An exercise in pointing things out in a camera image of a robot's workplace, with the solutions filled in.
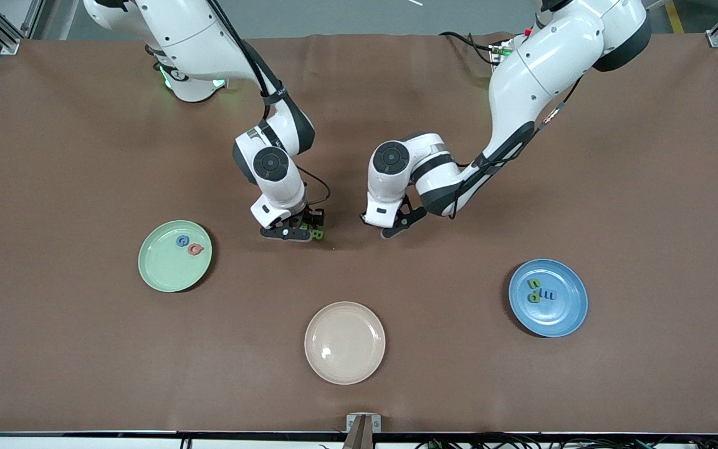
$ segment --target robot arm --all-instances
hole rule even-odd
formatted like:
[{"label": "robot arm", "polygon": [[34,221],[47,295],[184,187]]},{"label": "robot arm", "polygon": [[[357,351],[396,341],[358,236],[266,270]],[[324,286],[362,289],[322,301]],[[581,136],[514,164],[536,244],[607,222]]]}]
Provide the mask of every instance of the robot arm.
[{"label": "robot arm", "polygon": [[[223,82],[248,79],[263,91],[266,114],[237,136],[232,148],[262,196],[251,213],[266,238],[321,238],[322,210],[311,210],[292,157],[312,147],[314,128],[259,53],[239,39],[212,0],[84,0],[91,18],[113,31],[140,36],[157,58],[168,87],[185,102],[210,97]],[[268,117],[272,108],[274,114]]]},{"label": "robot arm", "polygon": [[464,170],[441,137],[422,133],[381,144],[368,168],[363,220],[390,238],[424,216],[403,213],[406,187],[415,185],[426,211],[456,214],[535,133],[542,109],[590,67],[619,68],[641,53],[650,27],[640,0],[544,0],[550,22],[519,43],[493,71],[489,102],[494,129],[489,144]]}]

